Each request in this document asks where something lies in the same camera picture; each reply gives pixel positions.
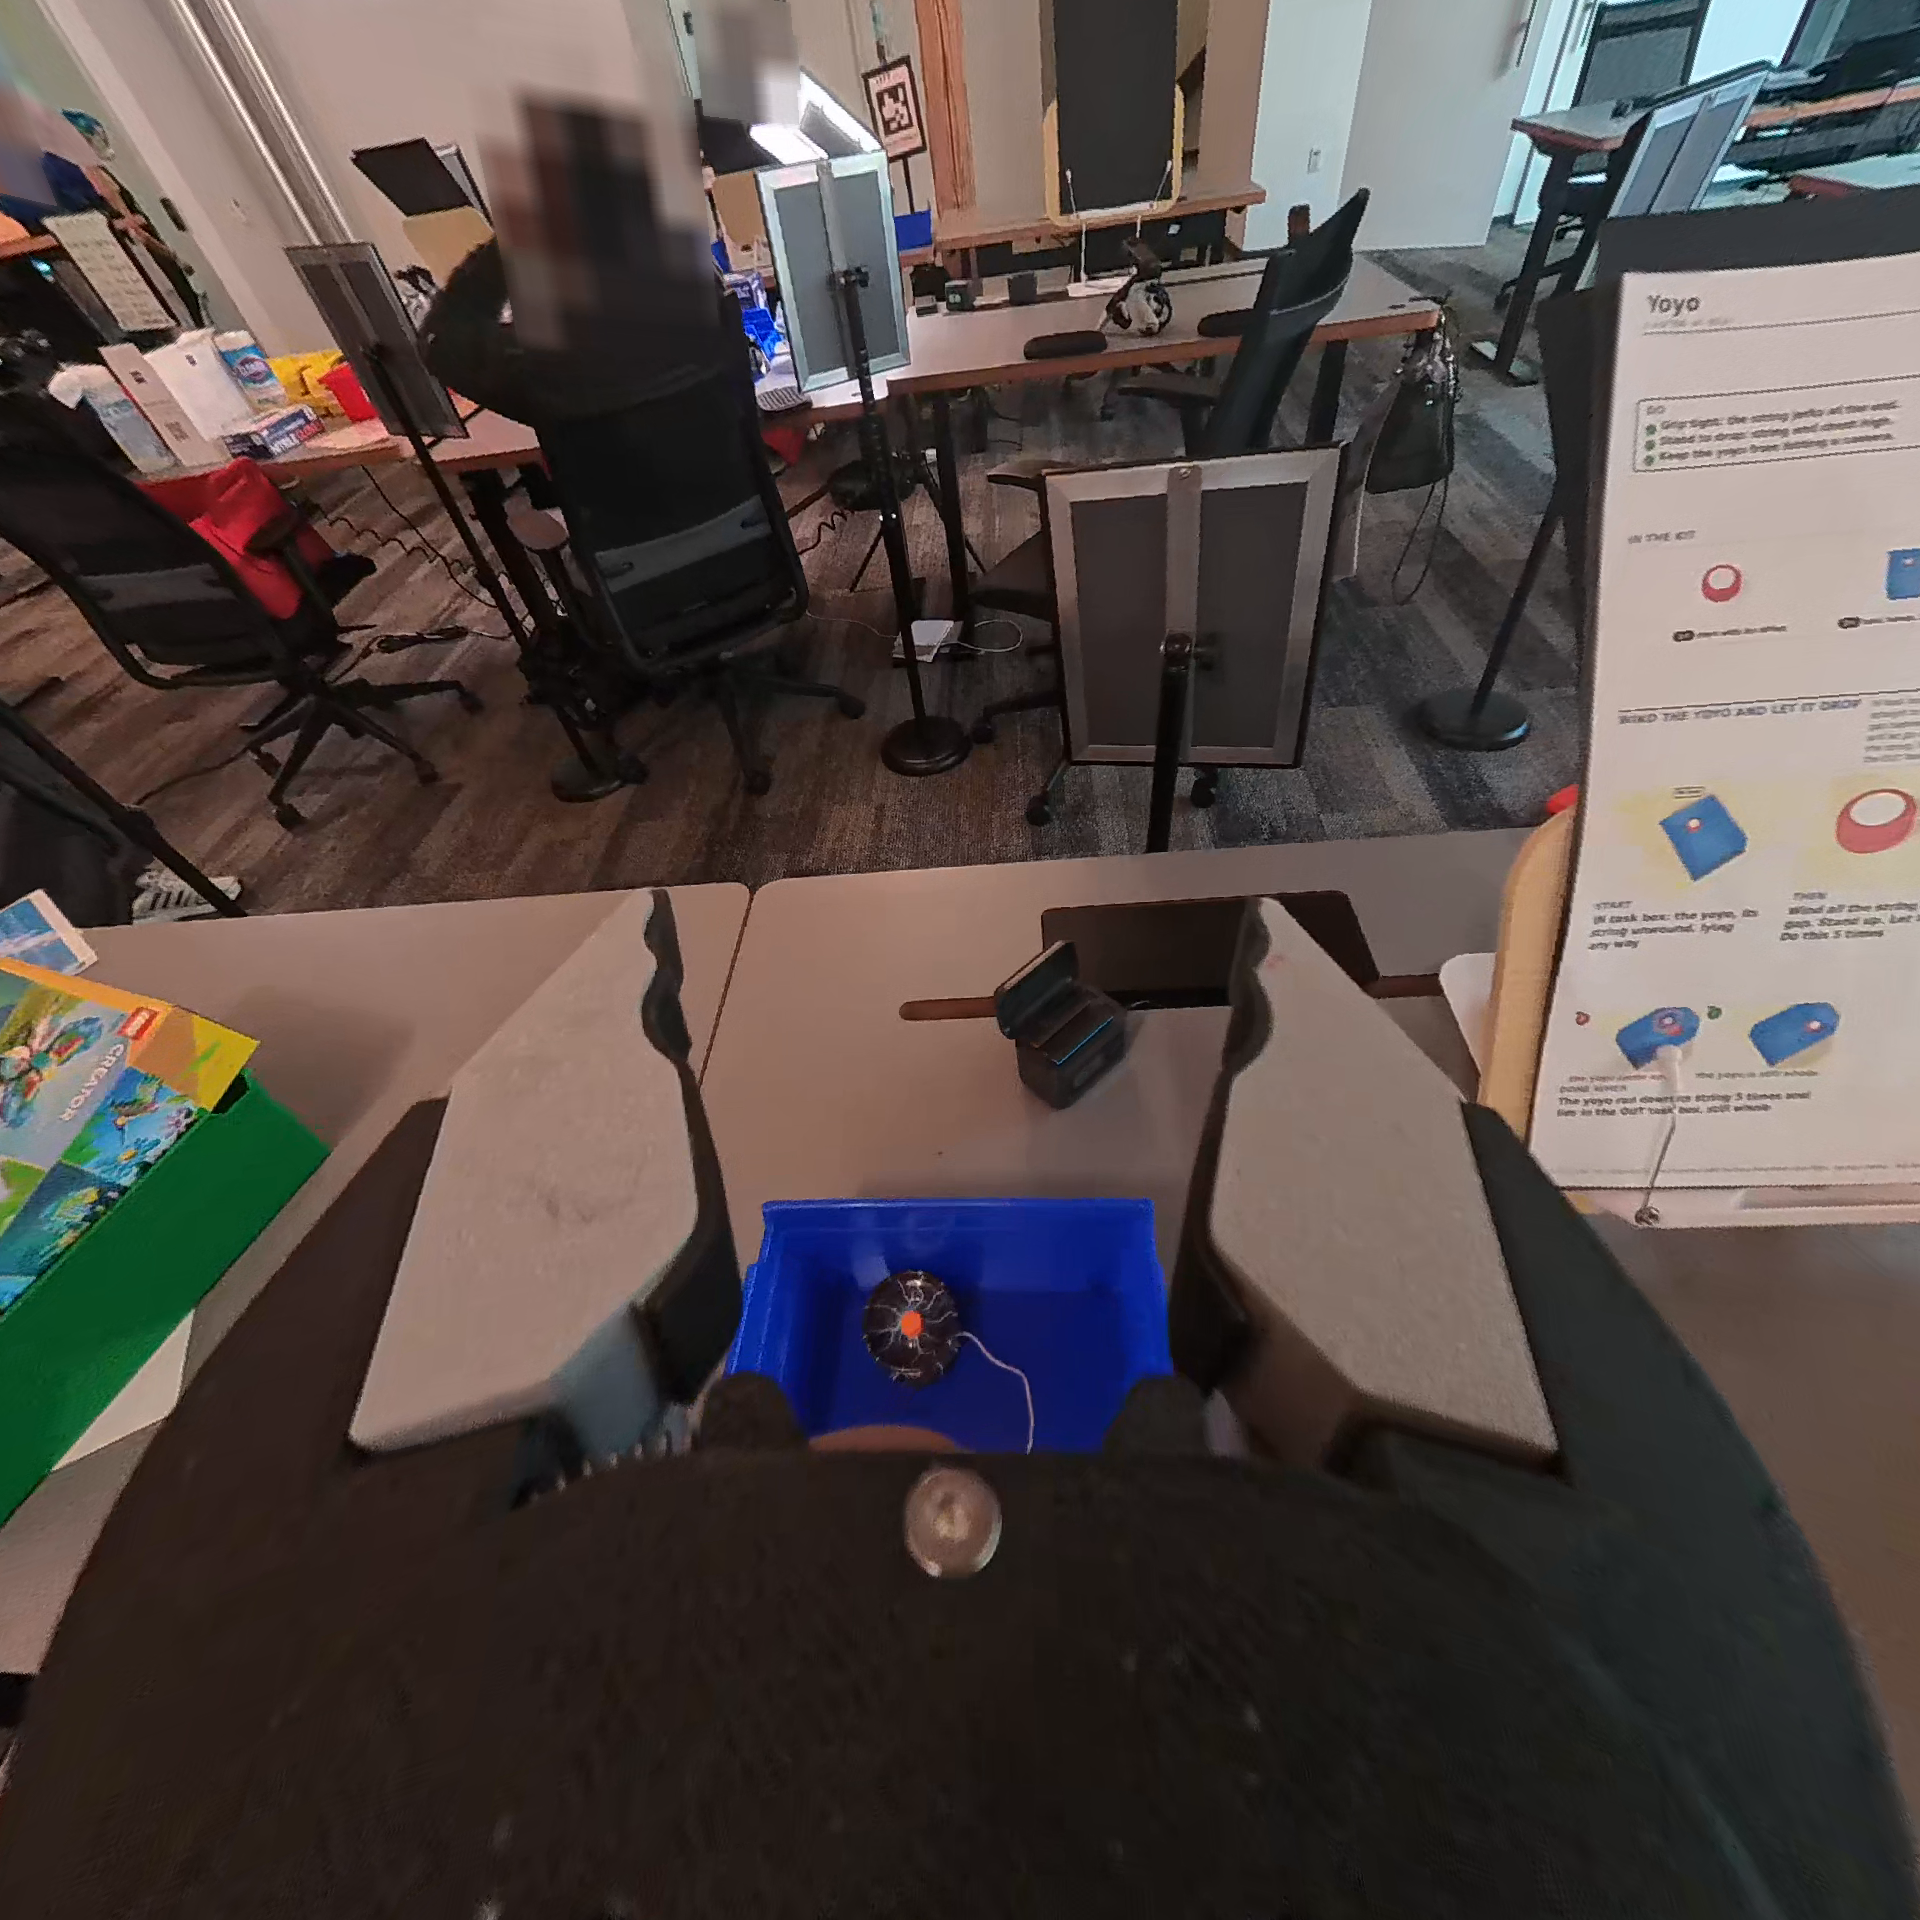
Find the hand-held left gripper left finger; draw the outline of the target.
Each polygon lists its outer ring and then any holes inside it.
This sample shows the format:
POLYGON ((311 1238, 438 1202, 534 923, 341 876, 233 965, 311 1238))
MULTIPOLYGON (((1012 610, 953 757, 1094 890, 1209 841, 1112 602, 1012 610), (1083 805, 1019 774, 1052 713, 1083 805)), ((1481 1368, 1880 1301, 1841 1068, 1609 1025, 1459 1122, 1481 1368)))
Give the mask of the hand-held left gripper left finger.
POLYGON ((351 1179, 348 1268, 384 1288, 357 1453, 685 1446, 740 1268, 683 984, 671 897, 636 893, 351 1179))

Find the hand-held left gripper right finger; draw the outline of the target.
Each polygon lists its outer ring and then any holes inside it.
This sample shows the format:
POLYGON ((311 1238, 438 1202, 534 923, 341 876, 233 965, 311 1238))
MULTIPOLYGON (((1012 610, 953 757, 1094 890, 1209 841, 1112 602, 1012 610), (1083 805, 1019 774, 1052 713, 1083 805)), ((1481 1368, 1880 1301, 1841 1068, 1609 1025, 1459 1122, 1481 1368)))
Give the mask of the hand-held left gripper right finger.
POLYGON ((1372 1429, 1552 1462, 1470 1105, 1277 898, 1241 916, 1229 1003, 1168 1284, 1175 1370, 1288 1467, 1372 1429))

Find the blue plastic bin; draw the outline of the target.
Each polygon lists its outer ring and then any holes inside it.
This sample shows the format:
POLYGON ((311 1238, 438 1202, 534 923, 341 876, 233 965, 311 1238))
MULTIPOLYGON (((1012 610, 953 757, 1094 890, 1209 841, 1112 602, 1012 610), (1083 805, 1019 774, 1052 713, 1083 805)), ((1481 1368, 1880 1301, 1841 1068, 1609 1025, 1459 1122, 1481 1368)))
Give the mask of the blue plastic bin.
POLYGON ((944 1280, 964 1325, 1025 1371, 1032 1451, 1100 1451, 1134 1387, 1173 1371, 1151 1202, 947 1196, 765 1204, 727 1374, 772 1380, 806 1437, 891 1426, 1024 1453, 1019 1385, 972 1352, 925 1390, 869 1356, 862 1307, 902 1268, 944 1280))

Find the dark marbled yoyo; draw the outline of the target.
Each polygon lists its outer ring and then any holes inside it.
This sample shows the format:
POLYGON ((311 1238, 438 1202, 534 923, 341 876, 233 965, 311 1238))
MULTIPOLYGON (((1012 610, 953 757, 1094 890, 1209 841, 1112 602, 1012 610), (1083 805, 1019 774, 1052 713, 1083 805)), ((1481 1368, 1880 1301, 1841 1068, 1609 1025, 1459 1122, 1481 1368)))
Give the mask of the dark marbled yoyo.
POLYGON ((993 1356, 964 1325, 953 1290, 925 1268, 902 1268, 879 1280, 869 1294, 859 1332, 884 1377, 915 1390, 949 1378, 961 1354, 973 1354, 998 1377, 1019 1385, 1024 1406, 1024 1451, 1037 1440, 1037 1406, 1025 1371, 993 1356))

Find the black charging case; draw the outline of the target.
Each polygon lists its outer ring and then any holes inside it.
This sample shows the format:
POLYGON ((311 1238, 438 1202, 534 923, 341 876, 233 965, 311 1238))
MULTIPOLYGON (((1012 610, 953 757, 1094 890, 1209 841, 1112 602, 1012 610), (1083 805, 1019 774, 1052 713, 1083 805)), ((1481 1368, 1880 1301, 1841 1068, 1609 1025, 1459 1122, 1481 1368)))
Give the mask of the black charging case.
POLYGON ((1000 980, 991 1012, 1025 1093, 1056 1113, 1091 1093, 1129 1045, 1124 1008, 1080 979, 1075 942, 1048 945, 1000 980))

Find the green cardboard box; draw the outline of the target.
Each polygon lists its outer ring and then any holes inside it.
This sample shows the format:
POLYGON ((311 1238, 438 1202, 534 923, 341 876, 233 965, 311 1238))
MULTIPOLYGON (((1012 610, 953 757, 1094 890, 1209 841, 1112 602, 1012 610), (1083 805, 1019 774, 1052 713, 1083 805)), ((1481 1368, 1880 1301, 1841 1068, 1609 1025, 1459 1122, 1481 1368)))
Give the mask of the green cardboard box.
POLYGON ((136 1145, 56 1164, 7 1227, 4 1520, 329 1154, 253 1073, 158 1154, 136 1145))

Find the colourful toy box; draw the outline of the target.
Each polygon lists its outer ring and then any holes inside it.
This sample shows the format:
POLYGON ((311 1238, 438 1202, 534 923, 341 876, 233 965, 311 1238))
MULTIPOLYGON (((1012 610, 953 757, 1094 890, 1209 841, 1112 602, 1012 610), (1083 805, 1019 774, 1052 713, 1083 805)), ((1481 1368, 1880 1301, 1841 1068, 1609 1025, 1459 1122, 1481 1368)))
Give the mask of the colourful toy box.
POLYGON ((3 1307, 16 1307, 252 1068, 177 1003, 3 963, 3 1307))

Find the black floor stand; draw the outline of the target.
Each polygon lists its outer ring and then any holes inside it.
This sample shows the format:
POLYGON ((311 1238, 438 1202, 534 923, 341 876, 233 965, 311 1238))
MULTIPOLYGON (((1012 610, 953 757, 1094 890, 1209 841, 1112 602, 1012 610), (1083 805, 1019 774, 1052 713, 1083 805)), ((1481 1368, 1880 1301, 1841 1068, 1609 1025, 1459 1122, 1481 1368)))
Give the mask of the black floor stand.
POLYGON ((1508 752, 1527 739, 1532 728, 1529 709, 1516 694, 1500 691, 1500 676, 1505 653, 1520 633, 1521 618, 1529 610, 1529 598, 1543 577, 1560 520, 1560 499, 1552 494, 1476 684, 1472 688, 1433 692, 1413 709, 1409 725, 1431 744, 1451 752, 1508 752))

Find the blue white booklet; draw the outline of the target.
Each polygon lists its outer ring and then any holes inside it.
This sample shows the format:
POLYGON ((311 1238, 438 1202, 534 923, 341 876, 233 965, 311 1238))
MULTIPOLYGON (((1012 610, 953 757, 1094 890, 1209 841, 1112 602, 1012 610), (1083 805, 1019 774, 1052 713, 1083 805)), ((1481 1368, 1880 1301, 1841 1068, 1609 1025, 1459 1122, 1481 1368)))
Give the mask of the blue white booklet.
POLYGON ((72 928, 44 892, 27 893, 3 908, 3 960, 62 977, 80 977, 99 965, 89 939, 72 928))

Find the light panel on stand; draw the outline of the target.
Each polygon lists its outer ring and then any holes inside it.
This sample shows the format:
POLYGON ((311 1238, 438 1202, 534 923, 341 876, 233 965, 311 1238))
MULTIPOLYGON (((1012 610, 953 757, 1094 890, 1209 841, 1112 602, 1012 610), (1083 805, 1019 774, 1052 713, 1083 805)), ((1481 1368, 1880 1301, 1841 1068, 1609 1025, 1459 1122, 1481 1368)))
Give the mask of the light panel on stand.
POLYGON ((566 757, 550 774, 556 797, 598 803, 639 787, 649 772, 617 739, 627 697, 575 610, 568 566, 561 555, 534 555, 510 522, 511 483, 542 464, 536 435, 433 378, 371 243, 288 246, 286 259, 377 419, 431 488, 517 649, 532 707, 559 725, 566 757))
POLYGON ((879 744, 899 778, 936 778, 969 757, 958 721, 927 709, 916 620, 920 595, 904 549, 895 454, 876 378, 904 365, 891 186, 879 154, 791 163, 759 177, 759 204, 774 252, 785 338, 805 398, 852 382, 862 462, 876 488, 895 648, 910 713, 879 744))
POLYGON ((1611 222, 1692 211, 1771 74, 1771 65, 1745 65, 1647 107, 1609 160, 1600 218, 1611 222))
POLYGON ((1340 443, 1053 466, 1043 544, 1069 763, 1150 771, 1147 853, 1182 774, 1296 771, 1333 582, 1340 443))

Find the black office chair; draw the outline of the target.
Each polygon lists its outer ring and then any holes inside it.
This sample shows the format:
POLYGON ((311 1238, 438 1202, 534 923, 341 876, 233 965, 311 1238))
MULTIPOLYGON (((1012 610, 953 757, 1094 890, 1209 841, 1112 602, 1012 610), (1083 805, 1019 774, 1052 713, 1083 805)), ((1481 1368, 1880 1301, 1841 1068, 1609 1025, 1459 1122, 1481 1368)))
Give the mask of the black office chair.
MULTIPOLYGON (((1168 408, 1179 419, 1183 453, 1190 459, 1265 451, 1315 329, 1347 296, 1356 241, 1368 204, 1372 189, 1361 186, 1324 225, 1263 259, 1251 306, 1220 308, 1197 323, 1204 341, 1235 338, 1238 344, 1222 374, 1197 372, 1192 365, 1127 370, 1111 385, 1109 400, 1150 400, 1168 408)), ((1319 385, 1312 403, 1319 414, 1309 414, 1307 445, 1334 441, 1344 355, 1344 344, 1328 344, 1319 353, 1319 385)), ((993 468, 990 483, 1037 496, 1043 476, 1065 464, 1065 454, 1021 454, 993 468)), ((1357 464, 1360 454, 1348 454, 1348 480, 1342 484, 1342 506, 1334 509, 1334 580, 1347 580, 1357 569, 1360 507, 1351 502, 1357 500, 1357 464)), ((979 602, 993 612, 1053 622, 1045 538, 1028 538, 990 566, 981 578, 979 602)))
POLYGON ((436 697, 480 713, 484 701, 465 684, 368 680, 343 602, 326 609, 304 580, 304 609, 270 616, 217 549, 81 441, 56 400, 8 392, 3 419, 4 542, 52 580, 132 684, 276 688, 246 755, 271 778, 267 805, 281 827, 304 825, 294 785, 333 733, 397 755, 420 785, 441 779, 387 713, 436 697))
POLYGON ((776 666, 809 618, 809 580, 760 441, 739 302, 708 275, 662 326, 518 356, 598 633, 643 688, 707 694, 744 790, 764 797, 772 768, 749 732, 749 688, 846 717, 864 701, 776 666))

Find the printed instruction sheet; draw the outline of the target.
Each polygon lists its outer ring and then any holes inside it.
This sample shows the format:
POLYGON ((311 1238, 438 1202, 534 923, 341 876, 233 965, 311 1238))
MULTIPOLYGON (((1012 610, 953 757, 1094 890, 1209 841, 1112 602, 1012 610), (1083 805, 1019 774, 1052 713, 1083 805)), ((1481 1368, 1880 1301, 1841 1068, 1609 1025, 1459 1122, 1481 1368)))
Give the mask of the printed instruction sheet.
POLYGON ((1566 1188, 1916 1204, 1916 253, 1624 275, 1527 1140, 1566 1188))

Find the red cloth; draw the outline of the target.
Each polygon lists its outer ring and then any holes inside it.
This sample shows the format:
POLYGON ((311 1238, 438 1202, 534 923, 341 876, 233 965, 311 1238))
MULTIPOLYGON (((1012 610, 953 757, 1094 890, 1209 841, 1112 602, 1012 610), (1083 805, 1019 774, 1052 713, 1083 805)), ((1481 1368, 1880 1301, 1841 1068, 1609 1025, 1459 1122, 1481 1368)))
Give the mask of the red cloth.
POLYGON ((371 558, 333 549, 253 462, 136 484, 217 549, 271 618, 289 620, 304 609, 304 580, 336 609, 377 572, 371 558))

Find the black handbag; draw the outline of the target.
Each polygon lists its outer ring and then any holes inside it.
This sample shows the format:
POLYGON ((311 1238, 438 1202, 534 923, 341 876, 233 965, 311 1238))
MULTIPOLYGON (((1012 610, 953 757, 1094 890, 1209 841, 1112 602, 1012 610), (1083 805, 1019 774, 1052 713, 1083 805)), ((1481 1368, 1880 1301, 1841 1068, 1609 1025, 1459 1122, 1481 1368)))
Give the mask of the black handbag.
POLYGON ((1456 314, 1443 304, 1433 326, 1407 338, 1365 468, 1365 494, 1431 492, 1451 480, 1459 395, 1456 314))

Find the white cardboard box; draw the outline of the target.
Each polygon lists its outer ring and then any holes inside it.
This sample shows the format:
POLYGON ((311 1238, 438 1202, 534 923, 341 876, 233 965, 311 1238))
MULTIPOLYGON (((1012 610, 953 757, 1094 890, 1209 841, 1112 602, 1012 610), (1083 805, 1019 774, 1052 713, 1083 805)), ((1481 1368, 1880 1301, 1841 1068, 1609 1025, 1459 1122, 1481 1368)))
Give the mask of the white cardboard box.
POLYGON ((243 435, 253 416, 208 341, 193 337, 147 353, 131 344, 104 345, 100 356, 183 468, 229 464, 230 436, 243 435))

